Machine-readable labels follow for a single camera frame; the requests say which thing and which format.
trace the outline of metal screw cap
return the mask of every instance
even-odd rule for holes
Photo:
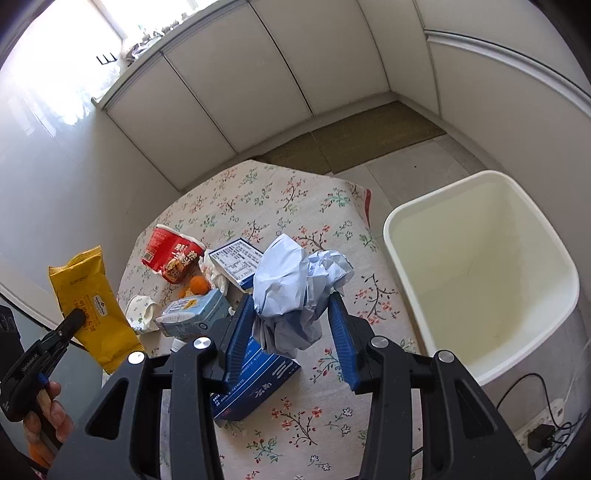
[[[386,348],[388,346],[388,339],[382,336],[375,336],[371,339],[371,344],[376,348]]]
[[[193,346],[197,350],[204,350],[212,344],[212,341],[207,337],[199,337],[193,342]]]
[[[129,361],[130,364],[140,364],[141,362],[144,361],[144,358],[146,358],[145,353],[143,352],[131,352],[129,354],[129,357],[127,357],[127,360]]]
[[[441,350],[441,352],[439,352],[439,360],[441,360],[442,362],[450,364],[455,359],[456,357],[449,350]]]

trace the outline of power adapter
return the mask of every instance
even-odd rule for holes
[[[552,447],[554,432],[556,432],[556,427],[553,425],[546,425],[545,423],[538,425],[527,436],[528,448],[535,452],[543,452]]]

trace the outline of crumpled white paper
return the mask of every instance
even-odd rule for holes
[[[203,258],[199,258],[199,269],[205,276],[212,288],[219,288],[222,295],[226,296],[228,293],[228,279],[219,271],[216,264],[212,262],[209,254],[212,251],[210,249],[205,250]]]
[[[341,291],[354,273],[335,250],[307,257],[290,237],[279,236],[263,254],[253,280],[255,340],[267,353],[295,358],[298,350],[322,337],[316,320],[326,310],[330,293]]]

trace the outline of white cabinet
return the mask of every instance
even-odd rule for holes
[[[109,104],[109,115],[176,188],[234,155],[163,57],[124,88]]]
[[[311,117],[249,4],[196,27],[164,53],[236,151]]]
[[[356,0],[254,0],[315,115],[388,91]]]
[[[527,59],[429,37],[443,119],[497,159],[546,214],[591,291],[591,106]]]
[[[425,28],[502,45],[560,72],[587,93],[591,85],[567,44],[528,0],[417,0]]]
[[[413,0],[359,0],[390,88],[439,114],[433,68]]]

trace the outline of blue cardboard box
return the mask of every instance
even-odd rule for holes
[[[213,417],[216,420],[243,420],[299,368],[295,360],[263,352],[251,336],[238,383],[227,394],[211,397]]]

